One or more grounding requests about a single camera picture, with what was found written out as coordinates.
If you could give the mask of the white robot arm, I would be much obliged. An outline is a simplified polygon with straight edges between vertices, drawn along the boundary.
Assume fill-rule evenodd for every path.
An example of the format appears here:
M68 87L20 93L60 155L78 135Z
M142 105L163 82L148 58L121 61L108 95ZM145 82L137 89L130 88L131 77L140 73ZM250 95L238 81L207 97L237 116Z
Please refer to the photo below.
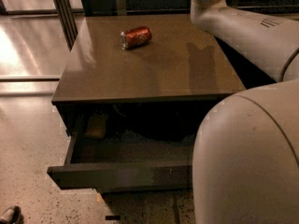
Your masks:
M299 22L191 0L191 21L273 78L206 115L192 158L196 224L299 224Z

